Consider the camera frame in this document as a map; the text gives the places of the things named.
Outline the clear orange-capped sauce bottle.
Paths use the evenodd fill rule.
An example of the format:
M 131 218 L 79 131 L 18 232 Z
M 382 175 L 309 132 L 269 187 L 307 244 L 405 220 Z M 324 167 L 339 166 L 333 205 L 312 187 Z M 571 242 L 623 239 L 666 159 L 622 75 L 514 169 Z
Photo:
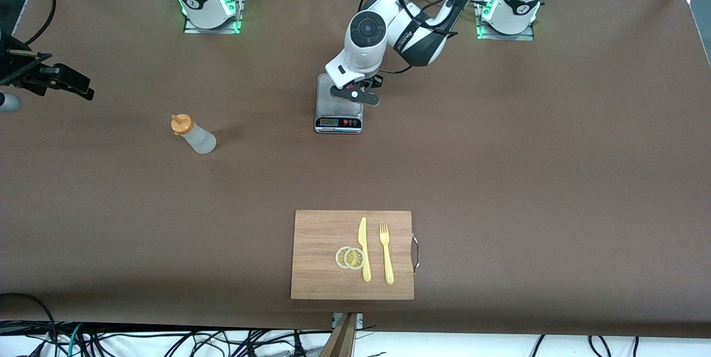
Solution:
M 216 137 L 187 114 L 171 116 L 171 129 L 175 135 L 182 137 L 198 154 L 209 154 L 217 146 Z

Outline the silver digital kitchen scale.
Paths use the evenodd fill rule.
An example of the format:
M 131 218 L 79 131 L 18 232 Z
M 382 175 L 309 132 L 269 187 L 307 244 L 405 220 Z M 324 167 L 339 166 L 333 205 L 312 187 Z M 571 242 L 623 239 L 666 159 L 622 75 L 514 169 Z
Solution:
M 363 129 L 363 105 L 333 97 L 332 86 L 328 74 L 318 76 L 314 130 L 322 134 L 359 134 Z

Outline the yellow plastic knife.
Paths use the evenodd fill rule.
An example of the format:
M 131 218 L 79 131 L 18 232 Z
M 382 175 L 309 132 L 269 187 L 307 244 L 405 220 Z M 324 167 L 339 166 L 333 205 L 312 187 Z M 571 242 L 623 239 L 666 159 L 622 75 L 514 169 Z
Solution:
M 363 265 L 361 268 L 362 278 L 364 281 L 369 282 L 372 279 L 370 261 L 368 256 L 368 241 L 367 241 L 367 219 L 363 217 L 360 221 L 359 231 L 358 231 L 358 243 L 361 246 L 363 253 Z

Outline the wooden cutting board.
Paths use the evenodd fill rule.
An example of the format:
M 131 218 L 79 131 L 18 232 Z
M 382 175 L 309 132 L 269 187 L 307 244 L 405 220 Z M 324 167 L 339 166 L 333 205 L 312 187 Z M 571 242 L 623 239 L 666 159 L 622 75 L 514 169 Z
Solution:
M 367 219 L 368 256 L 372 279 L 361 269 L 341 269 L 336 252 L 344 246 L 361 249 L 360 221 Z M 384 281 L 380 225 L 389 230 L 394 284 Z M 412 214 L 385 210 L 298 210 L 294 220 L 291 297 L 296 300 L 412 300 Z

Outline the yellow plastic fork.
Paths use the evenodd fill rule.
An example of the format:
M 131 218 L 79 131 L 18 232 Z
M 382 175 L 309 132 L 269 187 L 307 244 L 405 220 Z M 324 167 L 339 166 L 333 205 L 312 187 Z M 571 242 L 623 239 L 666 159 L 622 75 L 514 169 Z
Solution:
M 389 230 L 386 224 L 380 225 L 380 242 L 383 247 L 384 281 L 392 285 L 394 284 L 394 271 L 389 253 Z

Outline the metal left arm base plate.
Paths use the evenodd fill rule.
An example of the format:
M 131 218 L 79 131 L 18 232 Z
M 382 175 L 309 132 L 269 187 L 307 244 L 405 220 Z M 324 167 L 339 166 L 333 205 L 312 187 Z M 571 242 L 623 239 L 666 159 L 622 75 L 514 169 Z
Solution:
M 540 8 L 524 6 L 526 14 L 515 15 L 509 5 L 500 0 L 472 0 L 477 18 L 477 38 L 480 40 L 533 41 L 533 22 Z

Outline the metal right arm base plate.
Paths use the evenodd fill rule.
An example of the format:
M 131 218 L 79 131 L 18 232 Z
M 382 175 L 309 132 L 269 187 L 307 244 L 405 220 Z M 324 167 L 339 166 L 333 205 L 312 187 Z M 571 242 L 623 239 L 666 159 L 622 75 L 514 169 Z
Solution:
M 241 32 L 244 0 L 210 0 L 194 11 L 181 4 L 184 33 L 238 34 Z

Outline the small metal bracket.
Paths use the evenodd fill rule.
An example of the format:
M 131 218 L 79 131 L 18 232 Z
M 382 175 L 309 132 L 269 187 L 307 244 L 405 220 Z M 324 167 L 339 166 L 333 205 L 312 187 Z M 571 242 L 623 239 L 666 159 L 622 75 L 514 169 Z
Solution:
M 345 313 L 333 313 L 331 317 L 331 329 L 335 329 L 338 326 L 340 320 L 345 316 Z M 356 329 L 362 331 L 364 327 L 363 314 L 356 313 L 355 318 L 357 321 Z

